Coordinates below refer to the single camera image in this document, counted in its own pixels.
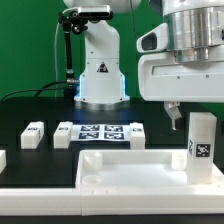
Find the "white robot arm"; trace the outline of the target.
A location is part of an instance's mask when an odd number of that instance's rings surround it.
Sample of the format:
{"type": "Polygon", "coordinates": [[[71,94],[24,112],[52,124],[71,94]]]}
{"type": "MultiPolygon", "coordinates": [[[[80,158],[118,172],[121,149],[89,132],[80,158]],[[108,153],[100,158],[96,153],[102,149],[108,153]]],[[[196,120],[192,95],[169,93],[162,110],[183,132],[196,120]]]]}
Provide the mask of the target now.
{"type": "MultiPolygon", "coordinates": [[[[127,101],[119,70],[119,34],[107,21],[141,0],[63,0],[69,25],[85,34],[86,67],[75,100],[108,108],[127,101]]],[[[180,102],[224,102],[224,0],[149,0],[163,22],[138,38],[138,85],[162,101],[171,119],[180,102]]]]}

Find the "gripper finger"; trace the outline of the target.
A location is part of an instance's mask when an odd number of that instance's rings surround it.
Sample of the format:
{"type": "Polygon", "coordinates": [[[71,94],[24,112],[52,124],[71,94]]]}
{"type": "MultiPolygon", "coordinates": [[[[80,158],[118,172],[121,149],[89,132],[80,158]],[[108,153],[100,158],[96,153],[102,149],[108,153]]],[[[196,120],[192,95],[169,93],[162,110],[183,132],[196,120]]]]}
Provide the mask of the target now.
{"type": "Polygon", "coordinates": [[[167,101],[164,103],[164,109],[171,119],[172,129],[179,130],[180,122],[182,119],[181,112],[179,110],[180,103],[176,101],[167,101]]]}

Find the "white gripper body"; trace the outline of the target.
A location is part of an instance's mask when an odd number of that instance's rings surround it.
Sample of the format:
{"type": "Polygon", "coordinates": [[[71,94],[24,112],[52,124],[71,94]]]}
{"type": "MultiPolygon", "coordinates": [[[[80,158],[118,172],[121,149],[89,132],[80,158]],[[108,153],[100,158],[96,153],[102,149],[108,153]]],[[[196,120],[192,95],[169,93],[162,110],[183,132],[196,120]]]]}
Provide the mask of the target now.
{"type": "Polygon", "coordinates": [[[224,103],[224,60],[181,64],[170,53],[144,55],[138,83],[146,101],[224,103]]]}

